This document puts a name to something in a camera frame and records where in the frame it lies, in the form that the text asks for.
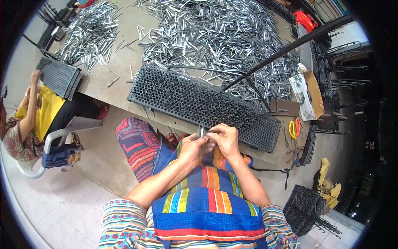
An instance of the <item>sandal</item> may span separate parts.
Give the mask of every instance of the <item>sandal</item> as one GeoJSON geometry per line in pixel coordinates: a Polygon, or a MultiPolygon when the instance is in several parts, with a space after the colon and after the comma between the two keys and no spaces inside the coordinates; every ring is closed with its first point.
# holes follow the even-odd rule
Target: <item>sandal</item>
{"type": "Polygon", "coordinates": [[[99,115],[97,119],[104,118],[108,114],[108,111],[109,111],[109,105],[105,103],[103,106],[99,108],[99,115]]]}

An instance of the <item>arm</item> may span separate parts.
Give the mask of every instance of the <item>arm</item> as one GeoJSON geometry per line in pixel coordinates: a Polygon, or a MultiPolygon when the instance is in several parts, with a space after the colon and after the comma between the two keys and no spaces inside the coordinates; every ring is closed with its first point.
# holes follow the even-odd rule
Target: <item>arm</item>
{"type": "Polygon", "coordinates": [[[186,165],[178,159],[174,160],[160,173],[140,182],[125,199],[132,200],[148,209],[151,202],[164,195],[184,179],[191,172],[190,168],[192,168],[192,165],[186,165]]]}
{"type": "Polygon", "coordinates": [[[246,200],[260,207],[270,205],[271,201],[267,191],[259,180],[253,175],[246,161],[239,153],[238,130],[226,124],[219,124],[209,130],[207,136],[215,141],[222,154],[231,164],[236,177],[240,181],[243,196],[246,200]]]}
{"type": "Polygon", "coordinates": [[[30,76],[30,94],[29,94],[29,101],[28,101],[28,106],[27,106],[27,113],[26,113],[26,117],[23,118],[19,123],[21,141],[25,140],[25,138],[29,135],[29,132],[36,125],[36,108],[37,108],[36,107],[36,105],[37,105],[36,91],[37,91],[37,82],[39,81],[40,73],[41,72],[39,70],[36,70],[30,76]]]}
{"type": "Polygon", "coordinates": [[[202,155],[214,149],[215,143],[208,143],[208,140],[208,137],[197,139],[196,133],[184,138],[179,157],[160,173],[140,182],[125,199],[148,209],[151,202],[163,196],[183,180],[198,165],[202,155]]]}
{"type": "MultiPolygon", "coordinates": [[[[29,97],[30,97],[30,89],[31,89],[31,86],[28,86],[28,88],[26,89],[26,92],[25,92],[25,96],[23,97],[23,99],[22,99],[20,105],[18,106],[17,111],[18,111],[19,109],[21,109],[22,107],[28,105],[29,97]]],[[[38,86],[37,89],[36,89],[36,93],[37,93],[37,92],[40,92],[40,89],[41,89],[41,86],[38,86]]]]}

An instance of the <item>black plastic tray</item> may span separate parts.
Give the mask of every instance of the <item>black plastic tray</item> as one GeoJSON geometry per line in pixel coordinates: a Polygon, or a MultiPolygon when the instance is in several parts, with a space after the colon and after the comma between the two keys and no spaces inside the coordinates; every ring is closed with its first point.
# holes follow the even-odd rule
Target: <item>black plastic tray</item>
{"type": "Polygon", "coordinates": [[[143,64],[128,101],[189,123],[236,127],[239,140],[272,153],[281,122],[250,103],[182,74],[143,64]]]}
{"type": "Polygon", "coordinates": [[[72,89],[73,85],[78,83],[76,83],[76,78],[80,69],[66,63],[42,57],[36,68],[42,71],[40,79],[44,85],[63,98],[68,97],[71,93],[68,93],[68,87],[72,89]]]}

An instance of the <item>floor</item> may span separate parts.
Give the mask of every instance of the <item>floor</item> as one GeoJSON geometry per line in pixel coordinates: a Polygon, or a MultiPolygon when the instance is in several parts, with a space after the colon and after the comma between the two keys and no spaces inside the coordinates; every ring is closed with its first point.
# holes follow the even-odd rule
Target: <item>floor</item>
{"type": "MultiPolygon", "coordinates": [[[[57,9],[66,4],[66,1],[59,0],[49,2],[57,9]]],[[[42,21],[34,18],[25,34],[33,41],[38,41],[41,35],[38,30],[41,31],[42,28],[42,21]]],[[[8,97],[4,104],[8,114],[16,109],[23,98],[23,89],[29,85],[29,76],[40,58],[38,50],[25,39],[20,40],[5,78],[8,97]]],[[[111,106],[104,119],[104,127],[79,132],[85,148],[81,160],[66,172],[61,172],[59,168],[49,169],[38,180],[24,178],[15,161],[1,145],[6,175],[17,201],[30,223],[51,248],[96,248],[100,237],[102,204],[118,196],[125,196],[137,184],[115,137],[116,126],[122,119],[130,116],[130,112],[111,106]]],[[[163,124],[151,124],[163,134],[170,131],[163,124]]],[[[347,147],[341,144],[345,144],[343,142],[346,137],[318,134],[312,163],[290,173],[287,190],[284,189],[286,174],[254,174],[268,191],[271,201],[283,207],[295,184],[312,186],[312,178],[323,157],[327,157],[331,163],[328,175],[333,177],[333,182],[343,180],[339,175],[345,170],[342,162],[347,154],[347,147]]],[[[275,168],[273,165],[258,162],[254,166],[261,169],[275,168]]]]}
{"type": "Polygon", "coordinates": [[[24,214],[51,248],[97,248],[102,208],[118,199],[73,167],[47,169],[37,180],[22,176],[1,146],[8,181],[24,214]]]}

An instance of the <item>work table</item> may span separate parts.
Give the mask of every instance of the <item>work table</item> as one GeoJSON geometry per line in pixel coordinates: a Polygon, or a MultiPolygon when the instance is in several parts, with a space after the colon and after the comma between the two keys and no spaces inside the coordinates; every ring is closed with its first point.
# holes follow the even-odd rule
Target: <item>work table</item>
{"type": "MultiPolygon", "coordinates": [[[[87,69],[82,68],[82,72],[84,74],[82,78],[82,83],[78,89],[79,92],[86,94],[90,97],[108,103],[110,105],[116,106],[118,108],[124,109],[126,111],[132,112],[136,115],[143,117],[143,120],[147,119],[146,113],[142,106],[129,102],[127,100],[127,96],[130,92],[131,83],[125,83],[126,81],[131,81],[130,79],[130,65],[132,67],[133,75],[141,68],[142,66],[142,47],[138,46],[140,41],[136,41],[130,45],[130,47],[137,52],[128,49],[127,47],[123,49],[118,49],[114,52],[117,45],[119,45],[122,40],[125,40],[122,46],[134,41],[139,37],[137,32],[137,24],[144,27],[146,31],[149,31],[151,28],[158,28],[158,20],[148,15],[145,8],[137,8],[137,7],[129,7],[125,9],[125,6],[131,4],[131,1],[128,0],[119,0],[117,1],[117,6],[123,7],[119,12],[123,13],[123,15],[119,16],[117,19],[120,20],[118,22],[120,25],[118,30],[120,30],[117,35],[114,43],[113,50],[110,57],[110,61],[107,66],[101,66],[97,63],[90,71],[90,74],[87,75],[87,69]],[[108,71],[112,70],[119,74],[120,79],[117,80],[112,86],[108,87],[108,84],[114,81],[117,77],[114,73],[108,71]]],[[[274,17],[277,20],[277,27],[280,31],[279,36],[282,39],[287,41],[292,41],[292,37],[290,34],[290,24],[274,14],[274,17]]],[[[146,37],[141,42],[150,41],[146,37]]],[[[50,52],[54,53],[57,51],[62,45],[63,41],[54,42],[50,48],[50,52]]],[[[155,111],[152,113],[148,109],[146,109],[148,114],[148,118],[150,121],[158,122],[164,125],[167,125],[171,128],[180,130],[186,133],[195,133],[197,129],[197,125],[188,123],[186,121],[182,121],[180,119],[168,116],[161,112],[155,111]]],[[[289,135],[289,122],[292,120],[292,117],[288,116],[275,116],[282,122],[282,126],[285,124],[286,137],[290,144],[291,139],[289,135]]],[[[310,122],[301,122],[302,128],[297,139],[298,146],[304,146],[310,122]]],[[[240,151],[247,155],[250,155],[256,159],[263,160],[265,162],[275,164],[279,168],[290,168],[291,162],[286,163],[287,160],[291,158],[291,153],[286,153],[286,144],[285,138],[282,130],[279,133],[279,137],[275,146],[273,153],[267,153],[261,150],[256,150],[248,146],[247,144],[240,143],[239,144],[240,151]]],[[[256,167],[262,168],[261,165],[258,165],[259,161],[257,161],[256,167]]]]}

